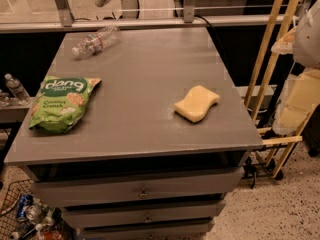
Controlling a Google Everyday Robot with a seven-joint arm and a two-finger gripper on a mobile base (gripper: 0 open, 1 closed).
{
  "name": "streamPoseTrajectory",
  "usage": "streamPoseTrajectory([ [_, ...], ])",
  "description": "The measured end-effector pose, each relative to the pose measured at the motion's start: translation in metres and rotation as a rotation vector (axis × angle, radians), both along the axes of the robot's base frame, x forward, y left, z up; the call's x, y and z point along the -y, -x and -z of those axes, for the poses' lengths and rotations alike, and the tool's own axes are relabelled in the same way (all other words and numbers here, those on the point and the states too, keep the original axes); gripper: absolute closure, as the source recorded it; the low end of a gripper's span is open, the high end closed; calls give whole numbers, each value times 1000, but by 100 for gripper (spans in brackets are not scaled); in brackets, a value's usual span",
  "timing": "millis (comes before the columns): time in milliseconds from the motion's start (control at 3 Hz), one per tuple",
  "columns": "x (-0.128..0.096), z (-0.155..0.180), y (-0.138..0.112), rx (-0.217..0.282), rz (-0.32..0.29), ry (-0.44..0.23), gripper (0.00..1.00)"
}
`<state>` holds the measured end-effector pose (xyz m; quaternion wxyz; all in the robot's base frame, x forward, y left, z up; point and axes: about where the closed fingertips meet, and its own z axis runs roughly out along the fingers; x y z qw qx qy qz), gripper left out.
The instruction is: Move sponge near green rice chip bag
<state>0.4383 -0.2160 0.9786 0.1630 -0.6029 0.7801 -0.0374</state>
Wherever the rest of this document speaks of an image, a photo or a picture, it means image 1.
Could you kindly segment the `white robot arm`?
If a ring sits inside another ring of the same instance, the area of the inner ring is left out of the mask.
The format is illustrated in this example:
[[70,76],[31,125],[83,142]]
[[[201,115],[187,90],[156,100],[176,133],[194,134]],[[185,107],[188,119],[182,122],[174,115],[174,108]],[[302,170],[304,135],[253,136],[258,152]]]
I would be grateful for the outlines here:
[[320,0],[299,21],[293,43],[293,58],[304,67],[320,68]]

